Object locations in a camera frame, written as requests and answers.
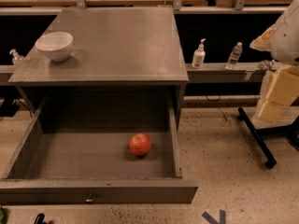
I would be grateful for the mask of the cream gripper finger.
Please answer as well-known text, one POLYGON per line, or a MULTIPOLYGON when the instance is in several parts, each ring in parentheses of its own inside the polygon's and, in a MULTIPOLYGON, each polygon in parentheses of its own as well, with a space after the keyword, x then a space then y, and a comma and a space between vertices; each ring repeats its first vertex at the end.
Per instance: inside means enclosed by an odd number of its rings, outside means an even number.
POLYGON ((261 35, 250 43, 249 47, 258 51, 269 51, 273 28, 273 25, 268 27, 261 35))
POLYGON ((275 72, 267 71, 260 94, 256 119, 262 122, 277 121, 299 97, 299 67, 284 65, 275 72))

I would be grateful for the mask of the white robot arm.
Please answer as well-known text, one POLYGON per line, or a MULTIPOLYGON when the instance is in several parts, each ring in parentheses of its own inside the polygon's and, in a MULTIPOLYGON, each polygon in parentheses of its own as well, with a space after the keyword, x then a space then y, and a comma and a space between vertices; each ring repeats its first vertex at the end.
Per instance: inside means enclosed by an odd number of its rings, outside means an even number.
POLYGON ((276 72, 267 72, 254 116, 258 122, 272 123, 299 97, 299 0, 293 0, 276 23, 249 47, 269 51, 274 60, 282 63, 276 72))

